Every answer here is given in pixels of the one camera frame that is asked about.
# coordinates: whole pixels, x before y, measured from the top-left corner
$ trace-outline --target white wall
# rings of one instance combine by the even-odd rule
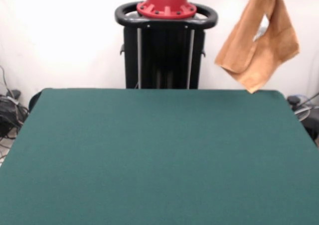
[[[46,87],[124,88],[123,28],[117,6],[138,0],[0,0],[0,64],[26,104]],[[241,89],[214,59],[248,0],[190,0],[219,13],[207,31],[200,88]],[[286,0],[301,54],[283,65],[265,89],[284,94],[319,91],[319,0]]]

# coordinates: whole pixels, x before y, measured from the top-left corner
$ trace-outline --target green table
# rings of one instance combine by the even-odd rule
[[[45,90],[1,225],[317,225],[319,154],[278,92]]]

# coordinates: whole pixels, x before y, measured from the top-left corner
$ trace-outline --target red cylinder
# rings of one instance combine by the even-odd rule
[[[197,8],[187,0],[147,0],[139,3],[137,10],[146,17],[181,19],[194,16]]]

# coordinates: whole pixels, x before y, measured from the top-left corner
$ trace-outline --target black handle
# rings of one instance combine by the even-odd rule
[[[189,29],[209,29],[218,22],[218,14],[215,10],[204,5],[195,4],[197,13],[206,16],[205,19],[186,18],[186,19],[158,19],[146,18],[144,16],[127,15],[137,11],[139,2],[131,2],[118,7],[115,11],[115,19],[120,25],[136,28],[189,28]]]

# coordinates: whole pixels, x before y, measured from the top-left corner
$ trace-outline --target hanging towel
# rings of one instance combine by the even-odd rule
[[[299,53],[299,43],[283,0],[249,0],[215,63],[250,93]]]

